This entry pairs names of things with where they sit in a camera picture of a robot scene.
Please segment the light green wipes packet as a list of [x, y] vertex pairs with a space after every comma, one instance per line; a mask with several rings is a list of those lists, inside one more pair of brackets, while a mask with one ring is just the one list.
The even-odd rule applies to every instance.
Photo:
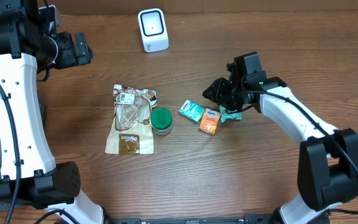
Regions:
[[225, 121], [228, 121], [228, 120], [240, 121], [242, 119], [242, 114], [238, 111], [230, 111], [230, 110], [227, 110], [223, 106], [220, 106], [219, 110], [220, 110], [220, 114], [221, 114], [220, 121], [222, 123], [224, 123]]

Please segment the orange tissue pack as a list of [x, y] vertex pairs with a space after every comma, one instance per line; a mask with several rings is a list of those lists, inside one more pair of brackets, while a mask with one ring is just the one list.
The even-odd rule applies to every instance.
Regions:
[[200, 122], [199, 129], [208, 134], [215, 134], [220, 119], [220, 112], [211, 109], [205, 109]]

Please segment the teal tissue pack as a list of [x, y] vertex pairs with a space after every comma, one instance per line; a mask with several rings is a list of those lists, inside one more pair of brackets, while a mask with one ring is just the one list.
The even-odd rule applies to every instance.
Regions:
[[204, 114], [204, 108], [193, 101], [185, 100], [178, 112], [195, 123], [199, 123]]

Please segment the green lid jar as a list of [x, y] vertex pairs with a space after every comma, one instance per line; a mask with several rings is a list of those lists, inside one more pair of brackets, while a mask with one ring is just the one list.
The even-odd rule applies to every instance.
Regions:
[[154, 109], [150, 120], [153, 130], [159, 135], [169, 134], [173, 128], [172, 114], [166, 108]]

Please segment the beige snack bag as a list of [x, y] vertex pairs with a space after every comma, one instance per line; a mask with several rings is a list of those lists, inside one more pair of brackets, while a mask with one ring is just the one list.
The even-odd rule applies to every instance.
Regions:
[[113, 122], [105, 153], [119, 155], [152, 154], [154, 137], [151, 113], [157, 92], [115, 84], [112, 90]]

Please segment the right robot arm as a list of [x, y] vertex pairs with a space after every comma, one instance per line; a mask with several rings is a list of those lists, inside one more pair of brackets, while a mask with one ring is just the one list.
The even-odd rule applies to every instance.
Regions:
[[329, 223], [334, 212], [358, 215], [358, 134], [325, 122], [278, 77], [267, 77], [251, 52], [226, 65], [203, 96], [231, 113], [254, 108], [281, 127], [299, 148], [298, 194], [271, 214], [245, 215], [244, 223]]

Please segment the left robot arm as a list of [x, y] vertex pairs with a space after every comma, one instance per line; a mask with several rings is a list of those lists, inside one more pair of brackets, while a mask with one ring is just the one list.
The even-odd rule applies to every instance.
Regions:
[[56, 163], [45, 137], [37, 75], [87, 65], [82, 33], [57, 32], [58, 11], [36, 1], [0, 0], [0, 202], [29, 205], [67, 223], [107, 223], [81, 190], [75, 162]]

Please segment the white barcode scanner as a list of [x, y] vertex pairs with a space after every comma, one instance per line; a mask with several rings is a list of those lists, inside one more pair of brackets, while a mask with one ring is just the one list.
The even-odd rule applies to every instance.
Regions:
[[165, 17], [161, 9], [151, 8], [140, 11], [138, 23], [144, 50], [147, 53], [169, 48]]

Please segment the cardboard box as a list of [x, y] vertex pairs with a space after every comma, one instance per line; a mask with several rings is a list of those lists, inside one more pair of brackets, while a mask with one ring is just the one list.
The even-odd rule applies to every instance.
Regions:
[[76, 16], [129, 15], [159, 8], [166, 14], [358, 11], [358, 0], [48, 0]]

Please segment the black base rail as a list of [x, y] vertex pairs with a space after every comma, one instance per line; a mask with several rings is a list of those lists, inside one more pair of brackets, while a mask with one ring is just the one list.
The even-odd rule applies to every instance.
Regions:
[[219, 218], [174, 218], [174, 219], [140, 219], [140, 218], [107, 218], [108, 224], [269, 224], [271, 215], [245, 215], [244, 217]]

